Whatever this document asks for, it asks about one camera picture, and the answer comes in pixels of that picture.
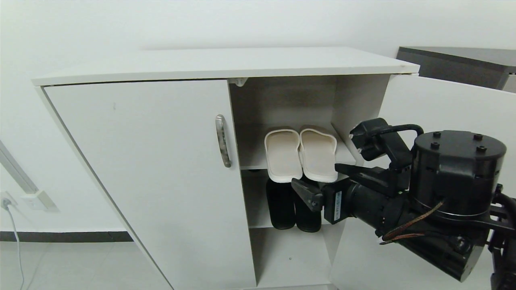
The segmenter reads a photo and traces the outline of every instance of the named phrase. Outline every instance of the door handle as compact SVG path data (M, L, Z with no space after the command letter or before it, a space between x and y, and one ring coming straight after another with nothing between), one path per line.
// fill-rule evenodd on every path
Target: door handle
M231 160L228 154L228 145L226 144L225 132L224 132L224 116L217 115L215 117L215 128L217 129L217 139L219 140L220 155L222 156L222 162L224 166L231 167Z

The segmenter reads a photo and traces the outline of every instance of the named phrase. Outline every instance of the baseboard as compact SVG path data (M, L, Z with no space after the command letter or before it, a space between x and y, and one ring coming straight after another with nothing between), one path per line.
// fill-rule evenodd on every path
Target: baseboard
M33 243L110 243L133 241L128 232L18 232L20 241ZM0 241L16 241L14 232L0 232Z

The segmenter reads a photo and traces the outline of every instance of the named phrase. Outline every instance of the white cord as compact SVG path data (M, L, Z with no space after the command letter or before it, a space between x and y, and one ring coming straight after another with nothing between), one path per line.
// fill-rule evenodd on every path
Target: white cord
M23 284L25 283L25 277L23 276L23 269L22 269L22 255L20 252L20 238L18 238L18 231L16 231L16 226L14 225L14 218L12 217L12 213L9 210L9 206L5 207L7 212L9 213L9 216L11 217L12 222L12 229L14 230L14 236L16 237L16 245L18 246L18 262L20 264L20 273L22 274L22 285L20 286L20 290L23 288Z

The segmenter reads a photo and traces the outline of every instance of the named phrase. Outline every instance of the white slipper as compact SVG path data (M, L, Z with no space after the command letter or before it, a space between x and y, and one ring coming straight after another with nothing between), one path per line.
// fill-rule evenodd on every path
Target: white slipper
M303 169L299 161L299 133L293 129L281 128L265 136L267 172L272 181L288 183L292 178L300 179Z
M335 171L337 139L321 127L305 125L301 129L299 157L304 175L319 182L336 181L338 177Z

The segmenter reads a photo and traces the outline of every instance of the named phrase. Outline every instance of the cabinet door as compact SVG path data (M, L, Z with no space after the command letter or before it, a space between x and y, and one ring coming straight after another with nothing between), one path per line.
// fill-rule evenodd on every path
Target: cabinet door
M227 81L87 84L45 92L174 289L256 286ZM219 149L219 114L230 168Z
M516 197L516 94L444 80L394 75L386 89L379 116L391 125L418 124L426 132L464 130L499 139L507 146L499 182ZM414 132L403 132L412 147ZM365 166L389 165L387 157ZM492 263L487 249L476 269L459 283L399 245L380 246L374 229L364 222L346 221L332 268L332 282L339 289L481 289L489 288Z

